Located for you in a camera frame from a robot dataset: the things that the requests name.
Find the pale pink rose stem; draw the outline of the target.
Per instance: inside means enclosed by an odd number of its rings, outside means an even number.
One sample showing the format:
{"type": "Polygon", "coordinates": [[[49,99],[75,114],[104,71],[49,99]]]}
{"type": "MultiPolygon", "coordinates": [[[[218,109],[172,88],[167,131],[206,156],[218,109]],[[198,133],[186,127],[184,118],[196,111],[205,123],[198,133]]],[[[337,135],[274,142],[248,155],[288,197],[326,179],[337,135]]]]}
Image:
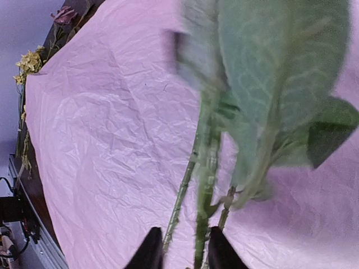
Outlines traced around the pale pink rose stem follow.
{"type": "MultiPolygon", "coordinates": [[[[358,128],[358,110],[332,95],[348,45],[350,2],[180,5],[186,31],[168,31],[174,69],[199,90],[200,105],[202,93],[219,97],[221,144],[211,203],[223,208],[223,227],[230,209],[271,197],[270,168],[317,168],[358,128]]],[[[196,130],[165,248],[197,172],[198,148],[196,130]]]]}

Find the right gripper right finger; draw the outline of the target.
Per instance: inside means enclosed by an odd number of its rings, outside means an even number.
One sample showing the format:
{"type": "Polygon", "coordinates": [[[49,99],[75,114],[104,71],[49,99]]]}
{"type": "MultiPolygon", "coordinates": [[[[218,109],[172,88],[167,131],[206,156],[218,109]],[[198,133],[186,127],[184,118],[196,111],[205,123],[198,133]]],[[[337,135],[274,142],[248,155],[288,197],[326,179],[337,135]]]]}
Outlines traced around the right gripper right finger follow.
{"type": "Polygon", "coordinates": [[[218,226],[211,227],[208,263],[210,269],[248,269],[218,226]]]}

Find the front aluminium rail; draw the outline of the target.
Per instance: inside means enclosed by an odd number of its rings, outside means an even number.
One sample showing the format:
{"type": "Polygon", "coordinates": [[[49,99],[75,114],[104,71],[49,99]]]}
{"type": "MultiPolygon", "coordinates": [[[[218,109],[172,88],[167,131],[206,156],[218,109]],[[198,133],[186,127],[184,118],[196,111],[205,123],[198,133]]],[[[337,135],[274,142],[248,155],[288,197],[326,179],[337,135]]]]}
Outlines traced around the front aluminium rail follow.
{"type": "Polygon", "coordinates": [[[19,157],[9,157],[9,176],[24,203],[24,226],[30,233],[30,243],[22,255],[23,268],[68,268],[61,251],[44,198],[37,171],[30,173],[19,157]]]}

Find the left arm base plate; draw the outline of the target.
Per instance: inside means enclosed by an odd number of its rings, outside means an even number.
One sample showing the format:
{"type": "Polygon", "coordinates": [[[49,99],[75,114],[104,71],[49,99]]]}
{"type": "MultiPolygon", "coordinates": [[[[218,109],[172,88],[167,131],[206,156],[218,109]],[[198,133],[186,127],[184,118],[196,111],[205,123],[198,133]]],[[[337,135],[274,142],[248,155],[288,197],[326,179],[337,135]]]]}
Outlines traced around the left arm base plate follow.
{"type": "Polygon", "coordinates": [[[1,197],[1,227],[7,223],[20,222],[22,230],[27,238],[31,238],[35,244],[40,240],[40,224],[23,193],[15,191],[7,178],[1,177],[8,186],[12,196],[1,197]]]}

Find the purple wrapping paper sheet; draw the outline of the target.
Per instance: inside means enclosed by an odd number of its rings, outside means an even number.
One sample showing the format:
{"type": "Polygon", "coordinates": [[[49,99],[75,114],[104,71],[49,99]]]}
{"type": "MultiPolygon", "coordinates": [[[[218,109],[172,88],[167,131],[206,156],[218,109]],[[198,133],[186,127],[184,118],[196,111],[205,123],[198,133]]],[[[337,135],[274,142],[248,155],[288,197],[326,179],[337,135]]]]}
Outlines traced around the purple wrapping paper sheet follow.
{"type": "MultiPolygon", "coordinates": [[[[186,170],[197,92],[161,39],[177,1],[106,1],[26,84],[26,122],[69,268],[122,268],[166,228],[186,170]]],[[[358,134],[317,170],[273,169],[265,202],[224,233],[251,268],[358,267],[358,134]]]]}

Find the pink carnation stem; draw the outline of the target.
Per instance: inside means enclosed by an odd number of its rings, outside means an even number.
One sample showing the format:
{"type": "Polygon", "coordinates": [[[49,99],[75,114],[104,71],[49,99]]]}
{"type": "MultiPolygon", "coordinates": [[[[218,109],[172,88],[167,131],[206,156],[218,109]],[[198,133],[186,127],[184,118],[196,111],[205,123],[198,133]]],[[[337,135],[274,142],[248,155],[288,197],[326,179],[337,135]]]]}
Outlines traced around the pink carnation stem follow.
{"type": "Polygon", "coordinates": [[[209,219],[220,203],[212,204],[213,189],[217,178],[221,130],[218,126],[216,109],[219,97],[201,94],[198,122],[199,148],[197,156],[197,217],[195,235],[194,268],[201,268],[209,219]]]}

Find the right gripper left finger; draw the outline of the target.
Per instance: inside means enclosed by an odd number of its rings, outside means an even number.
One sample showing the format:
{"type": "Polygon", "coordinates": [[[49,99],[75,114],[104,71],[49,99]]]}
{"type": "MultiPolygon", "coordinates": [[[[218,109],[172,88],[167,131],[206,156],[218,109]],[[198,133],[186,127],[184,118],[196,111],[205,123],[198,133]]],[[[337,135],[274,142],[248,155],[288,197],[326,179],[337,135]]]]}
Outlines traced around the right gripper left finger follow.
{"type": "Polygon", "coordinates": [[[124,269],[162,269],[163,242],[160,227],[152,227],[124,269]]]}

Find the fake flower bunch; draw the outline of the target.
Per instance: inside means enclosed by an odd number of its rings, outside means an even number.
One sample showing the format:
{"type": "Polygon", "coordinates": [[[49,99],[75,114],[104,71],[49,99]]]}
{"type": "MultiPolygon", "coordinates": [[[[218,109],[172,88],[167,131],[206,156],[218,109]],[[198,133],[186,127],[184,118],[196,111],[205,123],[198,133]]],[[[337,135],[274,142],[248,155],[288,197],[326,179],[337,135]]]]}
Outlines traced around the fake flower bunch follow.
{"type": "Polygon", "coordinates": [[[15,156],[21,159],[21,171],[31,171],[29,159],[30,135],[26,127],[26,80],[27,77],[38,73],[43,66],[67,44],[92,17],[95,12],[94,1],[84,1],[85,9],[78,11],[73,5],[66,3],[55,14],[53,19],[52,37],[47,47],[40,45],[35,51],[22,55],[16,66],[18,75],[13,78],[19,93],[19,127],[15,156]]]}

